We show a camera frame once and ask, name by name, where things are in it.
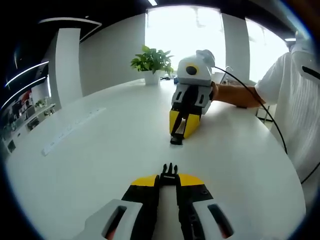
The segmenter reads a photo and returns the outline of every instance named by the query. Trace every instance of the ceiling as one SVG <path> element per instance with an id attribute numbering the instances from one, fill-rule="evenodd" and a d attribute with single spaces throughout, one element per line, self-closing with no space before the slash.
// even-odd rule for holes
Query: ceiling
<path id="1" fill-rule="evenodd" d="M 239 18 L 248 17 L 269 28 L 282 38 L 293 37 L 293 30 L 279 18 L 263 7 L 249 0 L 156 0 L 159 6 L 177 4 L 196 4 L 220 8 L 221 12 Z M 1 98 L 3 103 L 15 92 L 32 83 L 39 74 L 35 68 L 24 74 L 19 81 L 12 82 L 10 87 L 3 86 L 11 78 L 25 69 L 41 62 L 47 48 L 61 27 L 81 28 L 81 36 L 89 33 L 93 26 L 77 21 L 56 21 L 38 24 L 40 20 L 58 17 L 71 17 L 96 21 L 102 24 L 97 31 L 123 19 L 145 13 L 152 7 L 148 0 L 55 0 L 55 1 L 23 1 L 17 4 L 10 1 L 5 16 L 1 16 L 2 40 L 4 40 L 2 58 L 4 63 L 0 75 Z M 48 73 L 48 68 L 41 69 L 42 76 Z"/>

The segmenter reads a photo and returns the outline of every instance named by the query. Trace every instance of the round table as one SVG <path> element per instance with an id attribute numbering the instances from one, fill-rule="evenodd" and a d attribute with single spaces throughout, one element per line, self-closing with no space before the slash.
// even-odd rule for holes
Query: round table
<path id="1" fill-rule="evenodd" d="M 284 239 L 297 227 L 306 211 L 302 187 L 270 131 L 248 110 L 213 102 L 183 145 L 171 145 L 175 89 L 172 81 L 145 86 L 141 79 L 110 87 L 57 111 L 27 135 L 6 169 L 18 202 L 45 239 L 74 237 L 132 181 L 160 174 L 169 163 L 203 180 L 214 198 L 250 218 L 252 229 Z M 98 108 L 105 110 L 41 154 L 68 124 Z M 158 222 L 178 219 L 170 217 L 178 212 L 174 197 L 170 207 L 163 204 L 171 193 L 161 194 Z M 157 226 L 153 239 L 183 239 L 177 221 L 166 226 Z"/>

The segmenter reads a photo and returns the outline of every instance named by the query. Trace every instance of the window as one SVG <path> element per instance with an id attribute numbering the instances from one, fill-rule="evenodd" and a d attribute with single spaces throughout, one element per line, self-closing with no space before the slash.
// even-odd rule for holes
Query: window
<path id="1" fill-rule="evenodd" d="M 258 82 L 283 54 L 289 52 L 286 43 L 272 31 L 245 19 L 249 34 L 251 81 Z"/>
<path id="2" fill-rule="evenodd" d="M 220 11 L 203 6 L 164 6 L 148 9 L 145 26 L 145 45 L 171 51 L 172 67 L 196 54 L 210 50 L 217 67 L 226 67 L 226 44 Z"/>

